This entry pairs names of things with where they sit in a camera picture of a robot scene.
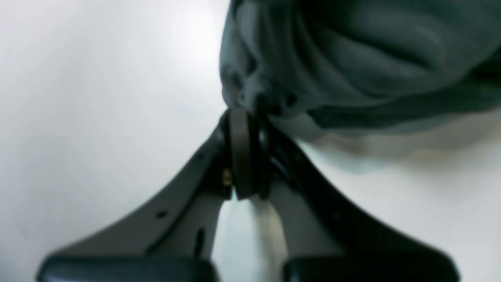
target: white floor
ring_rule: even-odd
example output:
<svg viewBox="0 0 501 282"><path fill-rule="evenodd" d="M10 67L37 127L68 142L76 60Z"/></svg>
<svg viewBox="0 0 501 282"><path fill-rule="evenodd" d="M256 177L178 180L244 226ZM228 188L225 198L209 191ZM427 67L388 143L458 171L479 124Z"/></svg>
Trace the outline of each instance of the white floor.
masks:
<svg viewBox="0 0 501 282"><path fill-rule="evenodd" d="M226 0L0 0L0 281L140 206L225 110ZM435 129L298 141L364 209L447 251L466 282L501 270L501 113ZM228 202L223 282L274 281L286 251L266 203Z"/></svg>

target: black plastic part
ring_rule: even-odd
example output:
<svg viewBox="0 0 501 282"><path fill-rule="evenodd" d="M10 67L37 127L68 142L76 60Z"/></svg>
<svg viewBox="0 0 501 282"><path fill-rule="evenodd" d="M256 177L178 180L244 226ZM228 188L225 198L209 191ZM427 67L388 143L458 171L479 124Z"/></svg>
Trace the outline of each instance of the black plastic part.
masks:
<svg viewBox="0 0 501 282"><path fill-rule="evenodd" d="M236 196L243 200L256 193L253 170L252 133L249 116L245 109L229 112L229 143Z"/></svg>
<svg viewBox="0 0 501 282"><path fill-rule="evenodd" d="M273 174L273 167L270 162L272 155L273 139L270 136L268 122L263 117L258 117L256 123L256 155L259 159L255 161L257 191L262 200L266 200L270 194L270 181Z"/></svg>
<svg viewBox="0 0 501 282"><path fill-rule="evenodd" d="M224 132L218 126L162 191L119 222L50 255L39 281L84 282L86 273L95 278L89 281L99 282L213 281L212 276L203 278L207 262L201 259L210 259L219 210L230 197L222 182L225 147ZM160 276L140 274L144 271ZM66 278L59 279L62 273Z"/></svg>
<svg viewBox="0 0 501 282"><path fill-rule="evenodd" d="M201 259L141 257L52 258L40 282L217 282L212 265Z"/></svg>
<svg viewBox="0 0 501 282"><path fill-rule="evenodd" d="M305 198L274 174L268 200L280 216L289 258L343 255L343 245Z"/></svg>
<svg viewBox="0 0 501 282"><path fill-rule="evenodd" d="M284 282L456 282L449 260L429 252L360 253L297 258L284 267Z"/></svg>
<svg viewBox="0 0 501 282"><path fill-rule="evenodd" d="M230 172L229 176L226 176L226 178L230 179L230 182L228 185L227 181L226 186L225 186L225 191L227 194L227 199L230 200L232 196L232 189L233 189L233 176L231 175L232 171L232 166L233 166L233 161L231 160L231 145L230 145L230 135L229 135L229 112L230 110L226 110L224 114L221 116L219 119L219 128L221 129L221 134L222 138L224 139L224 142L220 142L220 148L218 151L220 152L221 160L222 160L222 166L224 167L225 170L228 170Z"/></svg>
<svg viewBox="0 0 501 282"><path fill-rule="evenodd" d="M284 179L288 179L292 189L304 197L320 222L342 244L347 256L359 258L370 253L371 259L377 262L378 256L384 260L388 253L392 255L405 253L405 256L409 256L410 262L422 262L426 259L446 261L447 263L437 264L433 271L454 273L455 279L450 281L458 281L457 271L447 255L397 232L364 212L333 187L292 140L275 129L273 138L276 144L273 163L277 171L282 173ZM414 260L410 258L413 255L416 255ZM390 272L396 271L391 268L385 269ZM331 273L333 269L325 267L316 271Z"/></svg>

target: white background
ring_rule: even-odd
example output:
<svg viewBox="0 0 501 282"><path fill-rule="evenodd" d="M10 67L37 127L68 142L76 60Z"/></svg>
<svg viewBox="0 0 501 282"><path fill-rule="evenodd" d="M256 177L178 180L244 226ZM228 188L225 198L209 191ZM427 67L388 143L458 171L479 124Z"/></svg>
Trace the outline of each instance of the white background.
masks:
<svg viewBox="0 0 501 282"><path fill-rule="evenodd" d="M225 110L226 0L0 0L0 281L163 187ZM467 282L501 277L501 114L412 134L298 141L367 211L433 244ZM273 210L230 202L213 259L223 281L272 281Z"/></svg>

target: screw hole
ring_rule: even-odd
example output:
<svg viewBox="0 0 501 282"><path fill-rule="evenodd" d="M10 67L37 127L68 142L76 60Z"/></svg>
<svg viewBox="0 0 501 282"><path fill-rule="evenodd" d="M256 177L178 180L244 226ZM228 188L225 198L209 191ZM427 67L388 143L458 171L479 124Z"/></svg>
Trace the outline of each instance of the screw hole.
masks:
<svg viewBox="0 0 501 282"><path fill-rule="evenodd" d="M165 210L163 210L163 211L159 211L159 212L157 212L157 214L156 214L156 218L157 218L157 219L162 219L162 218L164 218L164 217L166 217L166 216L167 216L167 211L165 211Z"/></svg>

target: gray cloth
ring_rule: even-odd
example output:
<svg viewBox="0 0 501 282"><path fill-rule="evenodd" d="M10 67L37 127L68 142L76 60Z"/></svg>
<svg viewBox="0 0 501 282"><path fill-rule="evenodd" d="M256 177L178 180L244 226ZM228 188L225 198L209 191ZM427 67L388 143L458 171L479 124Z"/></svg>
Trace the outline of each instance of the gray cloth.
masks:
<svg viewBox="0 0 501 282"><path fill-rule="evenodd" d="M500 47L499 0L233 0L220 75L228 106L388 127L500 105Z"/></svg>

